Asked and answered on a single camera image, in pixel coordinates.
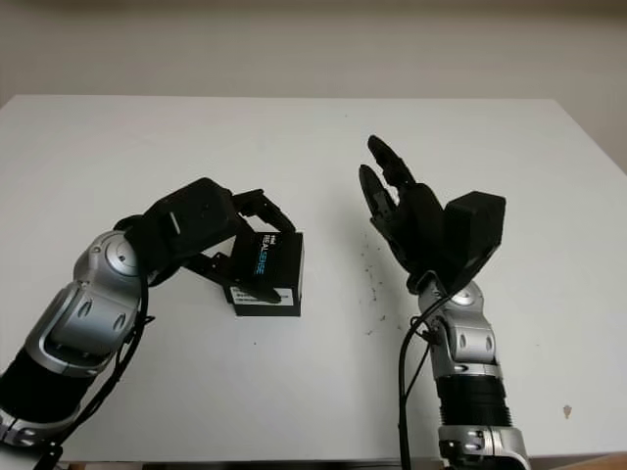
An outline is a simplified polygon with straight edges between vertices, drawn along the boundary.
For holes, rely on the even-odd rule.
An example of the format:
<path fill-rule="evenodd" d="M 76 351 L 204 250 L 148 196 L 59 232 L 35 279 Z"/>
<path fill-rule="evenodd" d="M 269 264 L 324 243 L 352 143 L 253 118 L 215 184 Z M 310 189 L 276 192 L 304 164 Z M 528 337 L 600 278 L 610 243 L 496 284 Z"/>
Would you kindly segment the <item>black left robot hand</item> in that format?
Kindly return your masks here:
<path fill-rule="evenodd" d="M 278 305 L 300 282 L 303 237 L 261 189 L 240 194 L 200 178 L 132 217 L 125 238 L 156 287 L 179 269 L 219 284 L 235 306 Z"/>

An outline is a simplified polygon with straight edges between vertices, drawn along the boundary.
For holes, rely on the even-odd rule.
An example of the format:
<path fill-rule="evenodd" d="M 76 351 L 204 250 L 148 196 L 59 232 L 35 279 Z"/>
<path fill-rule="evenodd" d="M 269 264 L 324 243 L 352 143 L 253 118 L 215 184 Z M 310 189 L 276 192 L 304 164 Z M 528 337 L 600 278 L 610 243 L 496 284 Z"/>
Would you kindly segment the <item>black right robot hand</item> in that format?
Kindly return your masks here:
<path fill-rule="evenodd" d="M 416 182 L 403 159 L 378 136 L 368 137 L 367 148 L 383 173 L 378 177 L 366 164 L 359 169 L 370 222 L 408 274 L 410 293 L 421 294 L 430 282 L 445 294 L 465 288 L 471 277 L 446 250 L 445 211 L 434 192 Z"/>

